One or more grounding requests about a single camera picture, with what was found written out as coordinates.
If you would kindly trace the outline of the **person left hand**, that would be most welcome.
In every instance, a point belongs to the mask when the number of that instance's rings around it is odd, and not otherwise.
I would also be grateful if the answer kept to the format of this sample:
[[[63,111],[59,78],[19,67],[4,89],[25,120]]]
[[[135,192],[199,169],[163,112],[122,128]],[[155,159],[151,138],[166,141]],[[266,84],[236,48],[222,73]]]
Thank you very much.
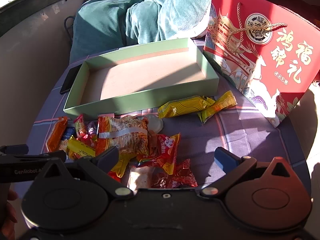
[[[10,184],[1,184],[1,239],[15,239],[17,213],[11,202],[18,195],[10,189]]]

